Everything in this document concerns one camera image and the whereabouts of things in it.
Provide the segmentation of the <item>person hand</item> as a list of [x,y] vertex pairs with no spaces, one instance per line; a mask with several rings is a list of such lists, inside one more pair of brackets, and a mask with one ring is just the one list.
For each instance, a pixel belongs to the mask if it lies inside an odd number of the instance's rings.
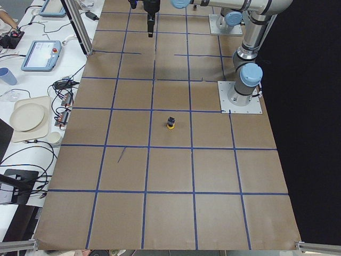
[[8,15],[8,13],[3,10],[0,10],[0,18],[11,28],[16,28],[18,26],[17,23]]

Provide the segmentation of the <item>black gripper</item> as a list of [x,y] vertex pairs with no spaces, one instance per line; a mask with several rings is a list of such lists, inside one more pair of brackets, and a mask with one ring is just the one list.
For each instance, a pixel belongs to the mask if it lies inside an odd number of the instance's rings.
[[155,25],[155,13],[160,10],[160,0],[144,0],[144,10],[148,13],[147,16],[147,27],[148,37],[153,37],[154,25]]

